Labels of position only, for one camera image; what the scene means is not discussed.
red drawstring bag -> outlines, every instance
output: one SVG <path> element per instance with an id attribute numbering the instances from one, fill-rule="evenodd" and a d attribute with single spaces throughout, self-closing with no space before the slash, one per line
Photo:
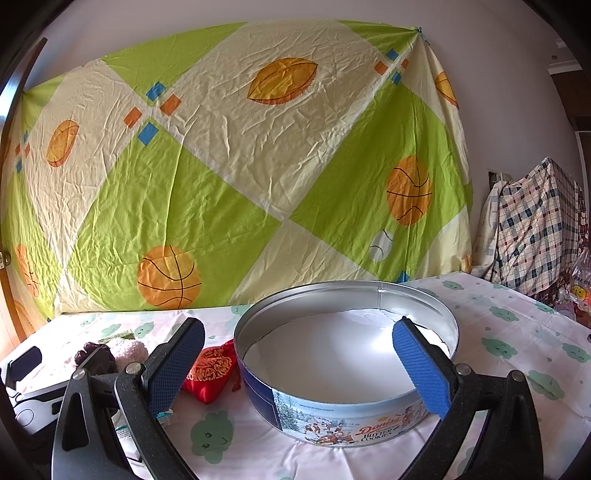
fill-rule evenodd
<path id="1" fill-rule="evenodd" d="M 236 365 L 236 351 L 234 340 L 229 340 L 222 346 L 211 346 L 201 350 L 201 353 L 191 367 L 182 389 L 205 405 L 210 404 L 220 394 L 232 372 L 239 372 Z M 232 387 L 232 391 L 240 388 L 240 375 Z"/>

green and cream sheet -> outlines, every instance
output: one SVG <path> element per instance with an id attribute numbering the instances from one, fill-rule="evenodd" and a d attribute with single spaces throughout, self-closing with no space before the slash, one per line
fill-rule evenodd
<path id="1" fill-rule="evenodd" d="M 419 29 L 254 22 L 119 51 L 21 101 L 0 199 L 17 307 L 35 323 L 469 271 L 466 156 Z"/>

blue gripper pad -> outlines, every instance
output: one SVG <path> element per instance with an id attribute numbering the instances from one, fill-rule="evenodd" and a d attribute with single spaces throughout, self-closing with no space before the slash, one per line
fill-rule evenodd
<path id="1" fill-rule="evenodd" d="M 429 343 L 406 317 L 394 324 L 392 342 L 427 410 L 443 419 L 451 406 L 454 392 L 436 364 L 439 359 L 433 359 L 427 352 Z"/>
<path id="2" fill-rule="evenodd" d="M 204 344 L 203 324 L 188 318 L 173 337 L 158 345 L 146 360 L 142 383 L 148 409 L 154 417 L 170 408 Z"/>

door hinge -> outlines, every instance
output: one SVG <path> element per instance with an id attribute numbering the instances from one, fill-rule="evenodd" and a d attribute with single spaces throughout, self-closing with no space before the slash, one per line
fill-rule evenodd
<path id="1" fill-rule="evenodd" d="M 0 252 L 0 270 L 10 265 L 10 253 Z"/>

white wall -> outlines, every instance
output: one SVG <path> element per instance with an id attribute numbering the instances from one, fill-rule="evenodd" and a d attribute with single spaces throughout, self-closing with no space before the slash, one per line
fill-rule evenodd
<path id="1" fill-rule="evenodd" d="M 475 192 L 474 234 L 489 169 L 518 179 L 549 155 L 582 183 L 574 133 L 547 62 L 533 51 L 535 38 L 525 40 L 527 30 L 516 33 L 507 20 L 540 19 L 521 0 L 504 0 L 504 6 L 499 15 L 477 0 L 76 0 L 45 32 L 48 44 L 29 85 L 121 48 L 220 23 L 344 18 L 419 25 L 460 104 Z"/>

